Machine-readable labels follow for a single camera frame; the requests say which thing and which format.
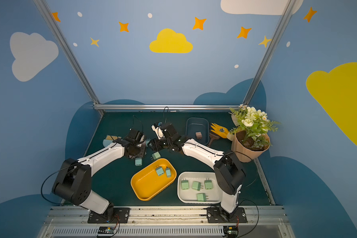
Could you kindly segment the pink plug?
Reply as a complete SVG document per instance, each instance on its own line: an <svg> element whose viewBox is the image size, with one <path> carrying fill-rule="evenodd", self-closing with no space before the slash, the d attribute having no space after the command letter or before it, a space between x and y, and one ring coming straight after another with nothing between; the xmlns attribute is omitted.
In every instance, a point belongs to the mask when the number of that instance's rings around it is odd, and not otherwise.
<svg viewBox="0 0 357 238"><path fill-rule="evenodd" d="M199 139L199 140L202 139L202 133L199 132L199 131L195 133L195 136L196 136L196 138Z"/></svg>

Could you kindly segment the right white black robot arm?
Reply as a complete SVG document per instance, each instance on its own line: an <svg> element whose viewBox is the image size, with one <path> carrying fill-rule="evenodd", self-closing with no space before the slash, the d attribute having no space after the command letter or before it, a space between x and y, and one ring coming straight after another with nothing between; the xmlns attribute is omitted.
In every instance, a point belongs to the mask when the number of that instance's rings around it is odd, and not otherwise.
<svg viewBox="0 0 357 238"><path fill-rule="evenodd" d="M222 190L221 211L228 216L236 213L239 194L247 177L242 162L233 151L211 149L195 139L179 134L171 123L154 123L151 126L157 138L148 143L154 152L169 149L197 159L214 170Z"/></svg>

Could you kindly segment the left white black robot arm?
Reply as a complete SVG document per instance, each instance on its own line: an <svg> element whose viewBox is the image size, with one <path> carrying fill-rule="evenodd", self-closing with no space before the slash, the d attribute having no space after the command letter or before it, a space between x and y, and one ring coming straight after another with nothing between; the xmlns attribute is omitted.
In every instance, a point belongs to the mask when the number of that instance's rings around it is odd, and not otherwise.
<svg viewBox="0 0 357 238"><path fill-rule="evenodd" d="M126 137L117 138L105 148L80 158L67 159L58 172L52 193L97 214L110 212L110 202L92 190L92 177L105 166L122 157L142 157L145 135L130 129Z"/></svg>

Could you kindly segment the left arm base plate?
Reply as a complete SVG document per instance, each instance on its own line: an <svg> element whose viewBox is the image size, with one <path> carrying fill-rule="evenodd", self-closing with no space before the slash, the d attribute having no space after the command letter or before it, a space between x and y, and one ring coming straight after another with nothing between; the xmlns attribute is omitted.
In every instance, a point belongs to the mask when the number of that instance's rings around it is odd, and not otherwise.
<svg viewBox="0 0 357 238"><path fill-rule="evenodd" d="M89 212L88 224L126 224L130 216L131 209L128 207L110 207L103 214L93 211Z"/></svg>

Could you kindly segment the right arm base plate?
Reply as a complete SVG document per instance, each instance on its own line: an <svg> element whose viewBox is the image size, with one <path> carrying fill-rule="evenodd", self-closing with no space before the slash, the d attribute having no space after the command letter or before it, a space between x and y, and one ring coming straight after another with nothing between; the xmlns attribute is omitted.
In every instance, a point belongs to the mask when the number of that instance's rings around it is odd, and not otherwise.
<svg viewBox="0 0 357 238"><path fill-rule="evenodd" d="M208 223L247 223L245 209L237 207L232 213L228 213L221 207L211 206L206 208Z"/></svg>

